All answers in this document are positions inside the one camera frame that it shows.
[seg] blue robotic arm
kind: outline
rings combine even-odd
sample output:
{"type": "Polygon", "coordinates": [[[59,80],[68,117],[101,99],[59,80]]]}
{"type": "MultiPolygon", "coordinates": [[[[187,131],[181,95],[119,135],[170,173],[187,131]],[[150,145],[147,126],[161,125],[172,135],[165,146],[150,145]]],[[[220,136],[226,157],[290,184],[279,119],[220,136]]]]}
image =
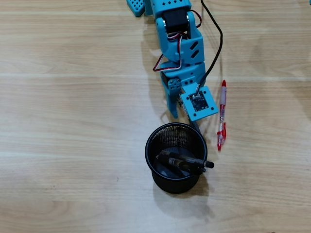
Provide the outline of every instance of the blue robotic arm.
{"type": "Polygon", "coordinates": [[[168,61],[154,70],[160,71],[171,114],[178,118],[178,102],[190,122],[218,113],[208,87],[200,83],[206,73],[204,42],[190,1],[127,0],[127,3],[135,16],[145,11],[147,16],[155,17],[160,48],[168,61]]]}

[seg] black mesh pen cup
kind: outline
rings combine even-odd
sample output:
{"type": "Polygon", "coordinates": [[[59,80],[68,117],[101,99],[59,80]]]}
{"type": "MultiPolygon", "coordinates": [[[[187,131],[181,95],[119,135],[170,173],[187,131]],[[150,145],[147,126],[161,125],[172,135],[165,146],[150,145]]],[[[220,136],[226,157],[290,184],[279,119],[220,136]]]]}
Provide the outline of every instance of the black mesh pen cup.
{"type": "Polygon", "coordinates": [[[198,175],[164,165],[156,159],[163,150],[206,160],[207,146],[202,135],[189,125],[169,123],[151,134],[145,148],[146,161],[157,186],[169,193],[183,193],[194,187],[198,175]]]}

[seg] black cable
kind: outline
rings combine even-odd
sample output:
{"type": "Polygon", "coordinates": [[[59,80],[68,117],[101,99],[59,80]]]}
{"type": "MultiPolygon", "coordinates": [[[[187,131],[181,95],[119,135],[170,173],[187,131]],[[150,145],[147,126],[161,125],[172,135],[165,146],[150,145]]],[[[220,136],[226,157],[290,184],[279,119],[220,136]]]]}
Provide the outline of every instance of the black cable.
{"type": "Polygon", "coordinates": [[[220,27],[218,26],[218,24],[216,23],[214,17],[212,16],[212,14],[210,13],[209,9],[206,7],[205,3],[203,2],[203,0],[201,0],[201,4],[203,5],[203,7],[205,8],[206,12],[208,13],[209,17],[211,18],[211,20],[213,21],[213,23],[215,24],[216,28],[218,29],[219,33],[220,33],[220,45],[219,45],[219,49],[216,53],[216,56],[212,62],[212,64],[210,65],[209,69],[207,70],[207,72],[205,73],[205,75],[203,75],[203,77],[201,78],[198,87],[196,88],[196,94],[199,93],[200,90],[200,86],[204,83],[206,77],[209,75],[209,73],[212,71],[212,69],[214,68],[214,65],[219,57],[219,54],[222,50],[223,47],[223,32],[220,29],[220,27]]]}

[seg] red and white pen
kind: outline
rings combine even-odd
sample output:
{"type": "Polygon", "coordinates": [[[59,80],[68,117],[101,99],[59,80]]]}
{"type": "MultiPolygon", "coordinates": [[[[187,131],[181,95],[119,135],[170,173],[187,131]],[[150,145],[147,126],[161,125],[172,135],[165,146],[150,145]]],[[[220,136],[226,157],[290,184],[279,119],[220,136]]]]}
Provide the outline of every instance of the red and white pen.
{"type": "Polygon", "coordinates": [[[221,151],[222,145],[225,143],[226,129],[225,129],[225,102],[227,98],[227,86],[225,80],[223,80],[222,90],[220,94],[220,120],[219,120],[219,130],[217,133],[218,141],[217,148],[221,151]]]}

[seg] light wooden desk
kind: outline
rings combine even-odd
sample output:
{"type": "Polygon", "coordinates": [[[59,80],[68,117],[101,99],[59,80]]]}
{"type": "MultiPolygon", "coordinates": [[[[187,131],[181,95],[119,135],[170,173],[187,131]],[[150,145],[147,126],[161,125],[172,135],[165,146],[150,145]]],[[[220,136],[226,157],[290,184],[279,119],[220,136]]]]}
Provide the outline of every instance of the light wooden desk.
{"type": "MultiPolygon", "coordinates": [[[[144,158],[172,121],[153,20],[125,0],[0,2],[0,233],[311,232],[311,6],[207,3],[228,140],[217,153],[217,116],[202,121],[216,166],[169,195],[144,158]]],[[[209,66],[207,14],[201,32],[209,66]]]]}

